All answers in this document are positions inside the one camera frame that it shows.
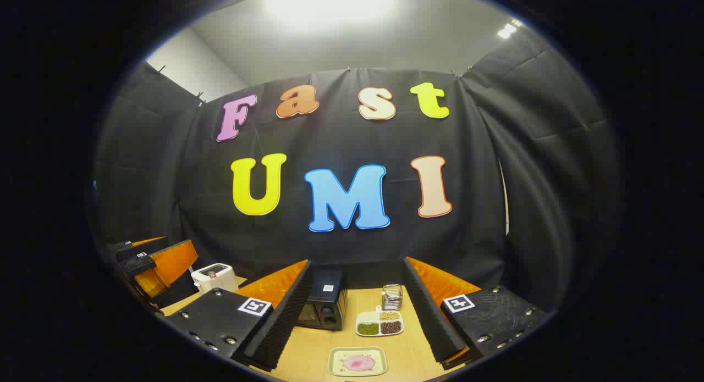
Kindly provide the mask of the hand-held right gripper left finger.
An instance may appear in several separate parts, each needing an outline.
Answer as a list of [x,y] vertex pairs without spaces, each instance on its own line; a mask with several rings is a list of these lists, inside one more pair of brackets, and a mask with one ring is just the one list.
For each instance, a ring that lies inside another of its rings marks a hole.
[[179,334],[215,355],[271,371],[312,289],[305,259],[236,292],[216,287],[166,316]]

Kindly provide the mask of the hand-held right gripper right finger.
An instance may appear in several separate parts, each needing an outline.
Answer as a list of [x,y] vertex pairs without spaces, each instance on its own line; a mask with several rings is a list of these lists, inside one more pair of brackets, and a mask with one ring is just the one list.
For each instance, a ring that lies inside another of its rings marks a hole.
[[540,307],[503,285],[481,289],[411,257],[403,267],[422,332],[445,369],[497,355],[547,319]]

